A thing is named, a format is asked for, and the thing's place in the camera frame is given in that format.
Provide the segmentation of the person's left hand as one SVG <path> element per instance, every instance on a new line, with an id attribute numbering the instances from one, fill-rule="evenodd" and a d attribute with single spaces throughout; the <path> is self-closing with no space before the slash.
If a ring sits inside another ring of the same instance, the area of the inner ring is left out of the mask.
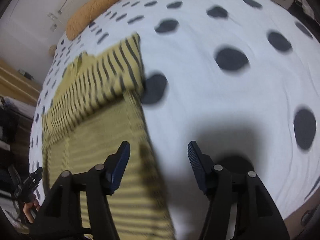
<path id="1" fill-rule="evenodd" d="M 36 213 L 40 208 L 41 206 L 36 198 L 32 202 L 24 203 L 23 212 L 30 223 L 34 222 Z"/>

